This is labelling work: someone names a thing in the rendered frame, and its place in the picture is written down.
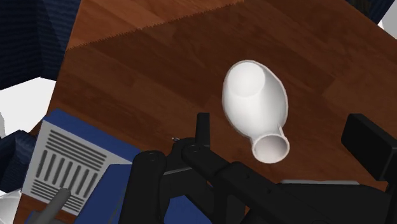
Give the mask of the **brown wooden table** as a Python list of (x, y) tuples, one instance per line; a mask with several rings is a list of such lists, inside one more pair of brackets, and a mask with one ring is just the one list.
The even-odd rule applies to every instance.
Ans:
[[(291, 150), (262, 164), (221, 106), (229, 67), (265, 64), (289, 99)], [(211, 148), (266, 178), (384, 189), (342, 146), (349, 113), (397, 137), (397, 39), (346, 0), (82, 0), (50, 109), (142, 150), (171, 150), (211, 115)]]

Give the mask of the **grey rod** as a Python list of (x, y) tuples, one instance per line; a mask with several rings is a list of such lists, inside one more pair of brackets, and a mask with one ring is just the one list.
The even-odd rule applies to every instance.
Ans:
[(25, 221), (25, 224), (66, 224), (56, 219), (56, 215), (70, 196), (71, 191), (69, 189), (61, 188), (44, 210), (41, 212), (33, 211)]

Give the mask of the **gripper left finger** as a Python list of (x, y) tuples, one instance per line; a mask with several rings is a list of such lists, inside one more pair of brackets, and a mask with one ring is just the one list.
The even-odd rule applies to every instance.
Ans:
[(279, 224), (268, 202), (276, 189), (244, 164), (211, 151), (209, 114), (199, 113), (195, 137), (178, 140), (169, 155), (136, 155), (118, 224), (165, 224), (169, 200), (180, 195), (212, 224)]

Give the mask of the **white vase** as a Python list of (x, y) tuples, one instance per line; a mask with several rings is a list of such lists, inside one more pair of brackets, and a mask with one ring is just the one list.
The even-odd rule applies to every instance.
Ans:
[(288, 118), (288, 96), (282, 81), (254, 60), (235, 63), (223, 82), (222, 105), (230, 124), (249, 138), (258, 161), (274, 164), (289, 153), (283, 127)]

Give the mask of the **dark blue ribbed seat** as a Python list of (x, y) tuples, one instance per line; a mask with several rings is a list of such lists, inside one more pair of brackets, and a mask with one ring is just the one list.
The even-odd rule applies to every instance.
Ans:
[(23, 130), (0, 139), (0, 191), (21, 189), (35, 144), (36, 138)]
[(0, 90), (57, 80), (81, 0), (0, 0)]

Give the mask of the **blue box with grey panel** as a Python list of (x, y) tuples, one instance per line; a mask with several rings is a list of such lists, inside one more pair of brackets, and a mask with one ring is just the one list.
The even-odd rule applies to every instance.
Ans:
[[(177, 139), (167, 156), (161, 224), (212, 224), (188, 196), (206, 181), (182, 163), (182, 148), (193, 138)], [(44, 117), (22, 193), (49, 204), (60, 189), (62, 211), (74, 221), (54, 217), (49, 224), (149, 224), (121, 221), (124, 194), (139, 149), (56, 109)]]

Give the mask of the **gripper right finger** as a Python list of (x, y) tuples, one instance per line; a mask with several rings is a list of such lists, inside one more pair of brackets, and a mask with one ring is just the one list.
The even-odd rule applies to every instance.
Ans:
[(347, 117), (341, 142), (377, 181), (386, 181), (386, 193), (397, 191), (397, 139), (363, 114)]

